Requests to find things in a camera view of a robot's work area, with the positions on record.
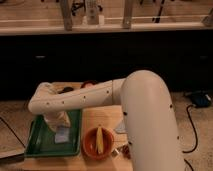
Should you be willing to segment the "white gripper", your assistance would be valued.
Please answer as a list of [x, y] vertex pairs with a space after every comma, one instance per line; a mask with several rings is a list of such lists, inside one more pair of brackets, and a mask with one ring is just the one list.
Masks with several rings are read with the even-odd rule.
[[44, 120], [53, 132], [55, 132], [59, 126], [71, 126], [70, 119], [66, 111], [45, 114]]

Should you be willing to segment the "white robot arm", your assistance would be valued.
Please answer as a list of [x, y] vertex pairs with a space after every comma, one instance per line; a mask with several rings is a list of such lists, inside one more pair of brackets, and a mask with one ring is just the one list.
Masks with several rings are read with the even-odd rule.
[[34, 114], [119, 105], [124, 116], [134, 171], [185, 171], [179, 132], [169, 90], [149, 70], [56, 94], [48, 82], [39, 84], [28, 109]]

